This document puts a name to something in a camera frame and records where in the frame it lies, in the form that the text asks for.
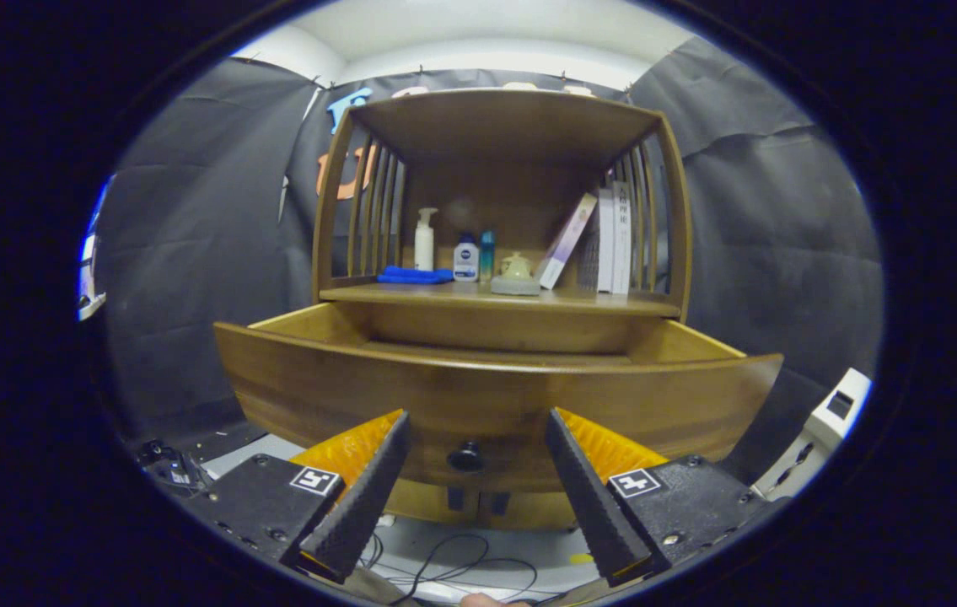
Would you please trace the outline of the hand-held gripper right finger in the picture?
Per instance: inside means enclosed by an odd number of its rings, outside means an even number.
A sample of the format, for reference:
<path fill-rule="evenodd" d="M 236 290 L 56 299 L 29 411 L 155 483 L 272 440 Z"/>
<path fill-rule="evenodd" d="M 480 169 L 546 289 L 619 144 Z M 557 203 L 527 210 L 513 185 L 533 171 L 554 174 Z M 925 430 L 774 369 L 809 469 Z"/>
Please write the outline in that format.
<path fill-rule="evenodd" d="M 545 444 L 612 587 L 705 556 L 782 507 L 700 454 L 664 457 L 563 408 L 549 411 Z"/>

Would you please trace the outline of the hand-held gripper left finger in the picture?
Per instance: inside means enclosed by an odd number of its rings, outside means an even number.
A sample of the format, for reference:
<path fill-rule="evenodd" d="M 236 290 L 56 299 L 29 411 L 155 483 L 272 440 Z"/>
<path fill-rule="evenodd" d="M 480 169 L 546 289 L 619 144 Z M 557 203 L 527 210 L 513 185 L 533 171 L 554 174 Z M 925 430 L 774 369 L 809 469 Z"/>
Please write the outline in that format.
<path fill-rule="evenodd" d="M 410 426 L 394 410 L 291 459 L 252 454 L 185 507 L 254 556 L 343 583 L 400 476 Z"/>

